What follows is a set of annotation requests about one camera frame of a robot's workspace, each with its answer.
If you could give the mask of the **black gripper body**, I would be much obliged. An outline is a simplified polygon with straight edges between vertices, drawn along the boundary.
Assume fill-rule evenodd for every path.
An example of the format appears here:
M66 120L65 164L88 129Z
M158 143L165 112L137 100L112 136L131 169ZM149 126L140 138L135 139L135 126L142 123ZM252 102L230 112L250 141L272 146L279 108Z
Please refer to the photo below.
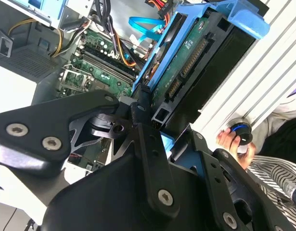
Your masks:
M44 231L218 231L203 181L170 165L180 211L174 219L146 217L140 204L135 159L127 156L64 188L51 201Z

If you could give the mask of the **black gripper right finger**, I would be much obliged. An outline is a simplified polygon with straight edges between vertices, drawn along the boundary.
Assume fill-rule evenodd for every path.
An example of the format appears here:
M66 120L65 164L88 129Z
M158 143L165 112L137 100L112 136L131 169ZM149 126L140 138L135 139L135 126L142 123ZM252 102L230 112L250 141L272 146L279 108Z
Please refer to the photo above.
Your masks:
M190 230L293 231L249 175L223 150L190 132Z

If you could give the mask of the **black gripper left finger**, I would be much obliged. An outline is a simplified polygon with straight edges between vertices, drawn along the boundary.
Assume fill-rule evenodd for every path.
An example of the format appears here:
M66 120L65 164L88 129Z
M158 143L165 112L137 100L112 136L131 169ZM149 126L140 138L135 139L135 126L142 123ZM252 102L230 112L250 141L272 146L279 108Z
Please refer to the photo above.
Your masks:
M74 150L102 137L119 140L114 161L134 157L143 214L175 218L180 202L146 90L130 105L96 90L1 113L0 164L55 177Z

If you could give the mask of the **person hand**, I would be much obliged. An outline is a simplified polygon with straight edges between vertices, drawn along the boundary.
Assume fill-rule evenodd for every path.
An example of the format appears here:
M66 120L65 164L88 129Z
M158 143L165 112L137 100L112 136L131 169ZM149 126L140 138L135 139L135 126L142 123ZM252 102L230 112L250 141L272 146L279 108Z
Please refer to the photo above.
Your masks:
M251 142L247 145L247 150L244 154L238 154L238 147L241 138L236 135L235 131L231 131L230 128L222 130L216 138L216 144L221 148L229 152L237 163L244 169L247 170L251 162L254 159L256 146Z

